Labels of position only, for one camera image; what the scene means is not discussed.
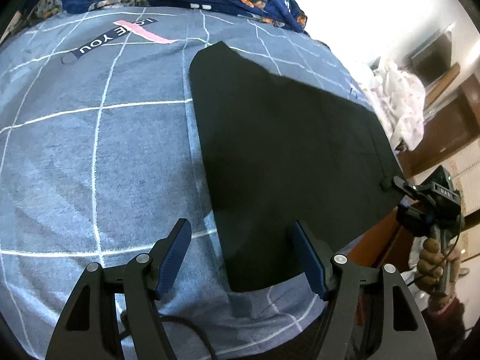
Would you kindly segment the right hand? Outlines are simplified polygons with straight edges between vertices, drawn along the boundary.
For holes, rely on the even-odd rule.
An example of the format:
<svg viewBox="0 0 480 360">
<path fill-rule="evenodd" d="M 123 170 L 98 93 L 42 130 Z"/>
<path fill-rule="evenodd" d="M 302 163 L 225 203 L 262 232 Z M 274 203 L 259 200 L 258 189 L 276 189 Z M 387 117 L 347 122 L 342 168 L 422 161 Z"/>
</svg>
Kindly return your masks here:
<svg viewBox="0 0 480 360">
<path fill-rule="evenodd" d="M 440 313 L 456 298 L 456 281 L 461 268 L 461 249 L 456 245 L 441 251 L 440 243 L 427 238 L 416 265 L 415 285 L 430 295 L 428 311 Z M 445 294 L 436 292 L 441 278 L 448 277 Z"/>
</svg>

